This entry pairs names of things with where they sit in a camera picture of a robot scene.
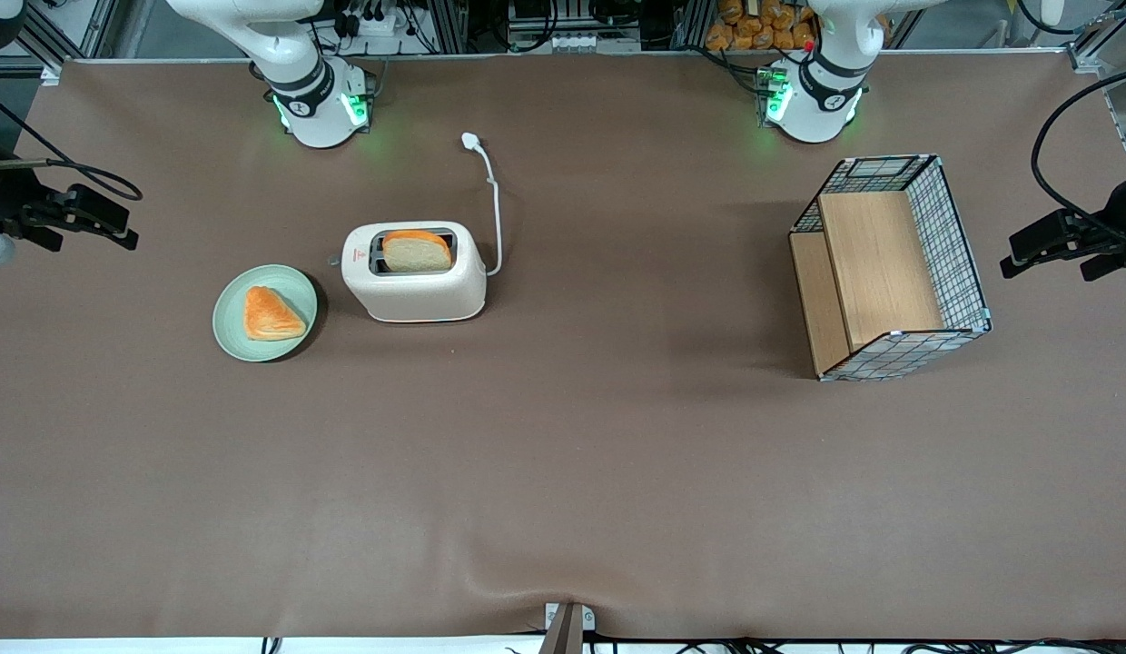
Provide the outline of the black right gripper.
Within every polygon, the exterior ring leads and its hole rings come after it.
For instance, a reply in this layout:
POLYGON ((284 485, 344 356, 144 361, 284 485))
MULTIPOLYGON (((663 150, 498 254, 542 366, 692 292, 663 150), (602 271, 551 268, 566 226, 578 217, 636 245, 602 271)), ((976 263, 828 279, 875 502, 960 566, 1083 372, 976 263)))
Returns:
MULTIPOLYGON (((35 170, 52 162, 0 162, 0 247, 24 240, 48 252, 61 252, 64 238, 50 218, 55 191, 39 182, 35 170)), ((138 248, 138 233, 128 227, 129 210, 89 186, 74 183, 64 192, 64 223, 69 231, 93 234, 126 249, 138 248)))

